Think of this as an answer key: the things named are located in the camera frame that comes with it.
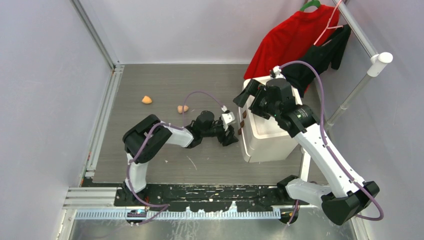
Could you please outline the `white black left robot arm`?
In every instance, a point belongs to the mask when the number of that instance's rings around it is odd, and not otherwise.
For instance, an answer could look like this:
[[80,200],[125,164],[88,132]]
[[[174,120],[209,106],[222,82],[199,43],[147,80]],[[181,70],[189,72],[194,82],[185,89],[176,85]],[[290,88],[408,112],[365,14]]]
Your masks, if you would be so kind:
[[225,110],[218,119],[211,111],[204,110],[184,127],[166,123],[154,114],[147,116],[122,137],[128,164],[125,185],[129,191],[126,200],[135,207],[145,202],[149,161],[164,145],[192,149],[200,145],[204,138],[217,138],[226,147],[238,142],[232,126],[235,122],[236,117],[229,110]]

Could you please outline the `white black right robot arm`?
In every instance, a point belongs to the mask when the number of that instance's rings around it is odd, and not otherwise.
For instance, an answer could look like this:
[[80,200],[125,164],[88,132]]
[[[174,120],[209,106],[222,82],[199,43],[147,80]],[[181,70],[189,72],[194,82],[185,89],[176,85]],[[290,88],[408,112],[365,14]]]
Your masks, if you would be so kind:
[[328,185],[319,185],[290,175],[278,182],[277,198],[283,205],[299,200],[319,207],[327,218],[341,226],[367,208],[380,188],[365,181],[335,149],[313,110],[296,101],[293,88],[283,78],[265,83],[246,80],[233,102],[248,113],[273,119],[311,156]]

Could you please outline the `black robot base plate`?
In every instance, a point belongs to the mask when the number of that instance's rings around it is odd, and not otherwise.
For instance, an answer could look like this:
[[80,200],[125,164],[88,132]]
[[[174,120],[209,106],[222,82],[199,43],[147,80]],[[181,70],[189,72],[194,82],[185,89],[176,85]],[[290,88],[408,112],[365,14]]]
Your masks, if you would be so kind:
[[153,211],[167,204],[170,212],[227,212],[232,204],[239,213],[268,212],[274,206],[295,204],[277,185],[147,184],[137,197],[126,186],[118,188],[114,206],[144,206],[139,199],[153,204]]

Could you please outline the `orange makeup sponge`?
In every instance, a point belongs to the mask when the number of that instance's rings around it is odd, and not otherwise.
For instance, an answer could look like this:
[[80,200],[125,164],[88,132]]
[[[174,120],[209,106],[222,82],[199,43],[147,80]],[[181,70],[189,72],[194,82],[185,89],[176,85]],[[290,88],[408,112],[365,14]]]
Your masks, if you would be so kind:
[[149,104],[151,104],[151,103],[153,102],[153,100],[152,100],[149,96],[145,95],[145,96],[142,98],[141,102],[142,102],[143,104],[145,104],[145,105],[149,105]]

